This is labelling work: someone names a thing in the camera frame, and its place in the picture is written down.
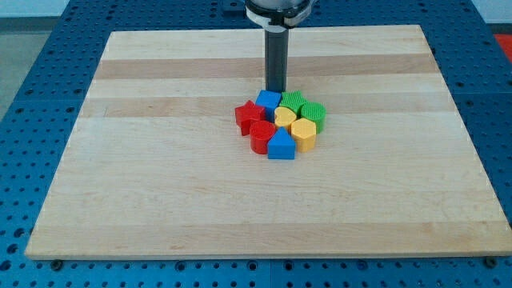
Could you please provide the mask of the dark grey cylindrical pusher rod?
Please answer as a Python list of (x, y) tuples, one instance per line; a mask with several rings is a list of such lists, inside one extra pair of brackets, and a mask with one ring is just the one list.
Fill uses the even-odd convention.
[(289, 30), (280, 26), (265, 28), (266, 89), (273, 92), (286, 90)]

